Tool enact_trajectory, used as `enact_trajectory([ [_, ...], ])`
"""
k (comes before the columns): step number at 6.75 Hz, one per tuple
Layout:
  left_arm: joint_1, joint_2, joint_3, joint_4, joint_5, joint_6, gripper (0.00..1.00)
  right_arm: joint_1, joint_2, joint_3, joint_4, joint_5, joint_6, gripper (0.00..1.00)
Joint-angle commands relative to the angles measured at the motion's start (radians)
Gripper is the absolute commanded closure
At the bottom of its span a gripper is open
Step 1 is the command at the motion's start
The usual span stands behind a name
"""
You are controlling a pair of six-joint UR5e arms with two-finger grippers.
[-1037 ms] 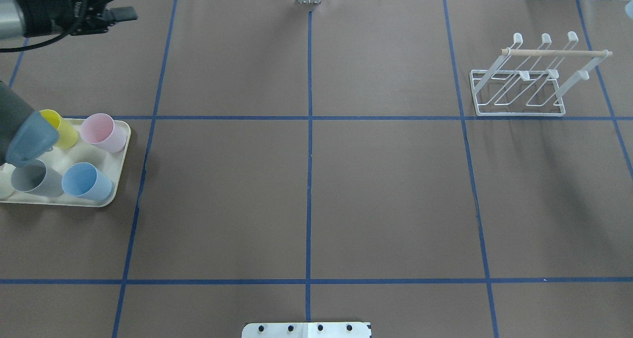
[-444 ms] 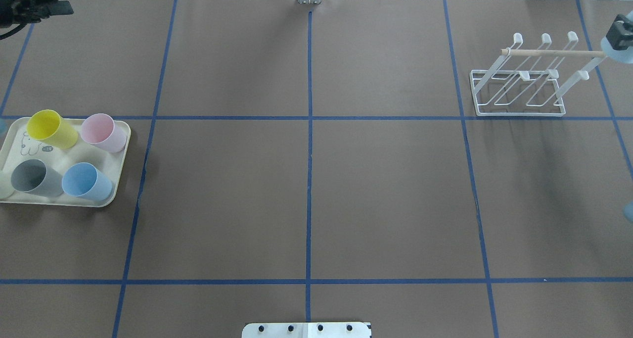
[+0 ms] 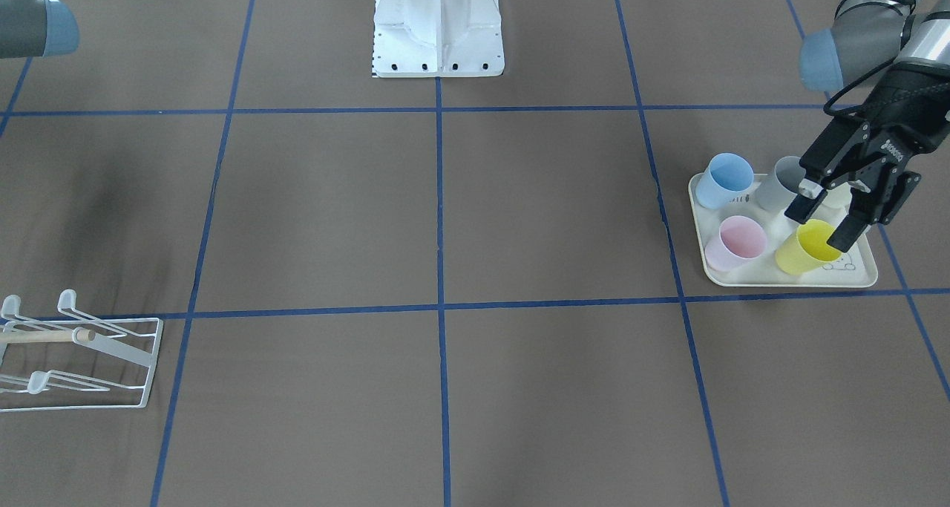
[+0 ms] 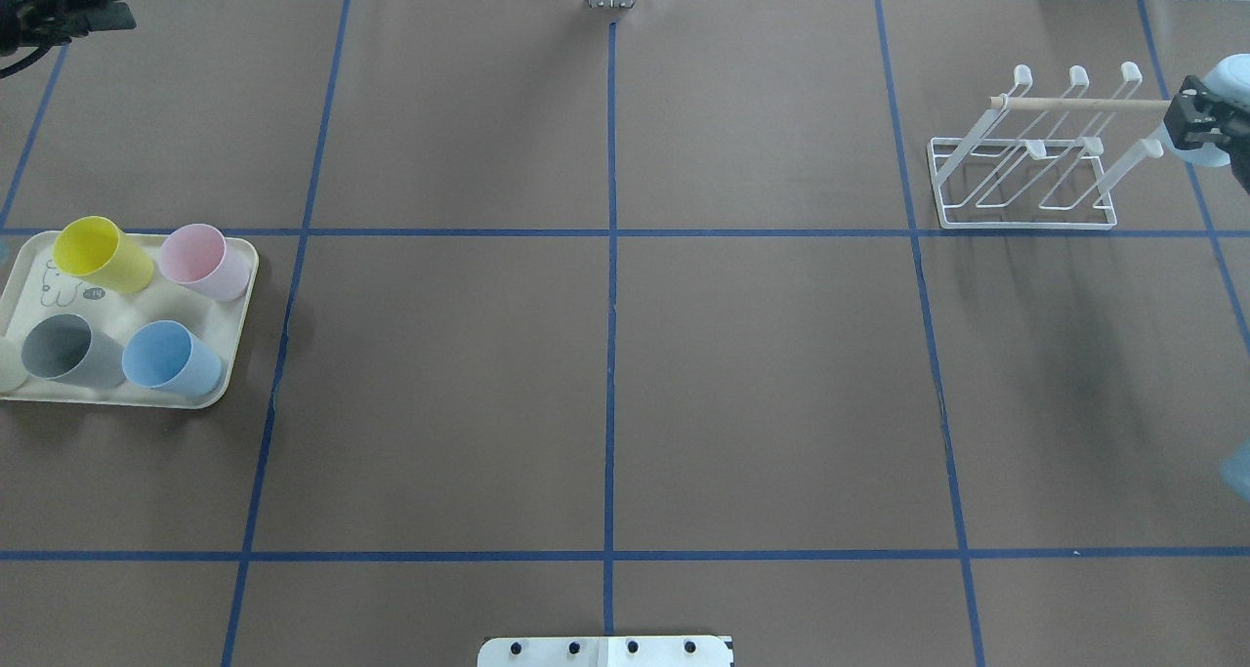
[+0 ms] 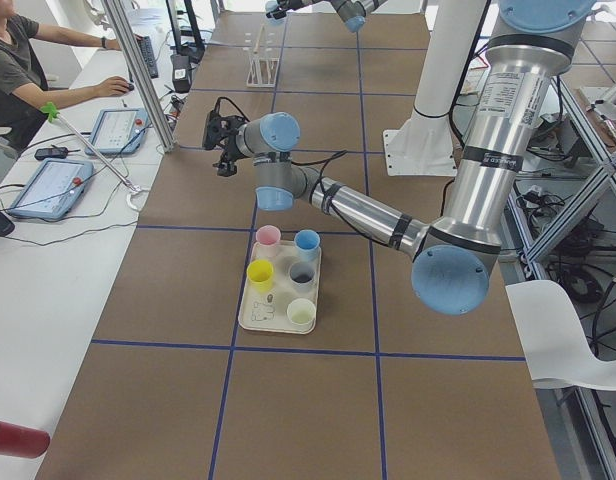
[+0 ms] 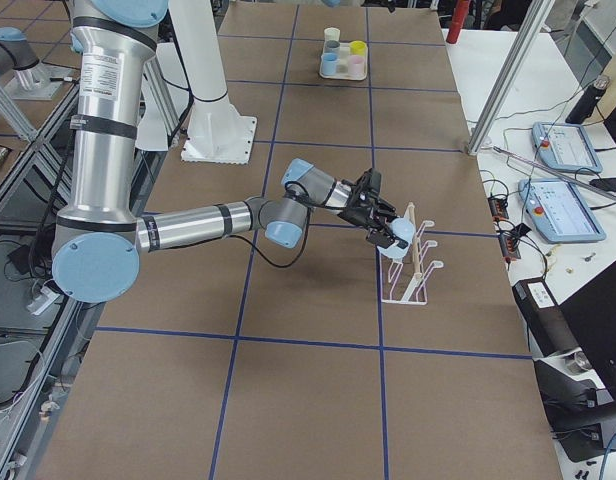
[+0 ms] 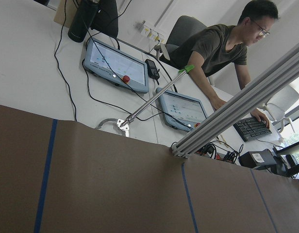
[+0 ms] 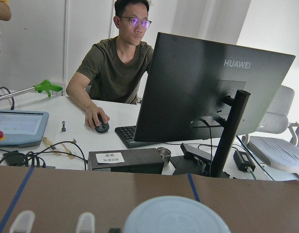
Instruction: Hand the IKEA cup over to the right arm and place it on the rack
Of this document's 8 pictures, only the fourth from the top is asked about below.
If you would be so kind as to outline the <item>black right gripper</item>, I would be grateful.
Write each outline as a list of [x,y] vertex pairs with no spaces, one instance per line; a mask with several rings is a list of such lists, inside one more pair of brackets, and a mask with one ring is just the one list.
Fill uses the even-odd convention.
[[1249,150],[1249,106],[1214,92],[1195,75],[1182,80],[1164,115],[1162,127],[1178,151],[1215,147],[1222,152]]

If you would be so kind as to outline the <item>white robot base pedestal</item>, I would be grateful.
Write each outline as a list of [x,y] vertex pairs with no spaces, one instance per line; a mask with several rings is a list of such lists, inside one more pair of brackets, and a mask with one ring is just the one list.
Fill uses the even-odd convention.
[[500,637],[478,652],[478,666],[732,665],[732,640],[715,635]]

